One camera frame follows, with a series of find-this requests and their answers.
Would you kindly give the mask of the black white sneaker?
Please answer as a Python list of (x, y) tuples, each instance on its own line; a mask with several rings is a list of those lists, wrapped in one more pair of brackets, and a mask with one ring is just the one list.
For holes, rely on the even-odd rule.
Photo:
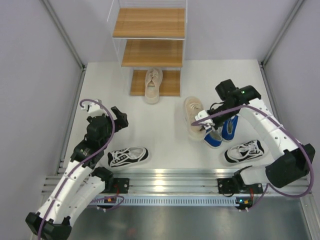
[(224, 158), (229, 164), (240, 164), (262, 158), (266, 151), (259, 140), (251, 140), (233, 146), (224, 152)]
[(108, 166), (119, 170), (145, 163), (150, 157), (150, 152), (145, 147), (127, 147), (114, 150), (107, 154)]

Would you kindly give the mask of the beige platform sneaker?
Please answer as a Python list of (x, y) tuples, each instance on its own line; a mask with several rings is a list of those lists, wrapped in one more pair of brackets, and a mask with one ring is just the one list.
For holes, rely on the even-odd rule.
[(202, 102), (195, 96), (188, 96), (183, 103), (184, 117), (187, 125), (188, 136), (194, 141), (202, 141), (206, 131), (202, 126), (192, 126), (196, 122), (196, 116), (204, 110)]
[(163, 80), (163, 71), (154, 67), (149, 69), (145, 75), (144, 98), (148, 104), (156, 104), (160, 99), (160, 86)]

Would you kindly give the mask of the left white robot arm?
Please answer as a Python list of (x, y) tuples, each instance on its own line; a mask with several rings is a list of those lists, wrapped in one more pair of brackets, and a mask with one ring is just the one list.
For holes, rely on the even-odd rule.
[(82, 211), (100, 193), (114, 190), (114, 174), (98, 166), (114, 133), (128, 127), (126, 113), (111, 108), (88, 107), (88, 126), (83, 140), (74, 148), (60, 181), (45, 203), (30, 212), (25, 222), (40, 240), (66, 240)]

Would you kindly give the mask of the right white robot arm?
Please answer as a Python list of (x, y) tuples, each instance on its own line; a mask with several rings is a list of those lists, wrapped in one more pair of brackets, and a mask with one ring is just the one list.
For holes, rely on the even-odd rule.
[(219, 83), (215, 90), (222, 103), (218, 108), (207, 111), (213, 127), (217, 129), (230, 118), (241, 115), (261, 138), (261, 141), (248, 143), (245, 151), (237, 148), (242, 159), (248, 161), (250, 152), (264, 152), (262, 143), (272, 156), (271, 163), (247, 165), (236, 171), (233, 175), (235, 190), (245, 193), (254, 184), (267, 184), (278, 193), (280, 188), (310, 175), (306, 190), (309, 193), (314, 184), (314, 147), (310, 143), (303, 145), (292, 136), (267, 109), (261, 94), (253, 86), (238, 88), (227, 79)]

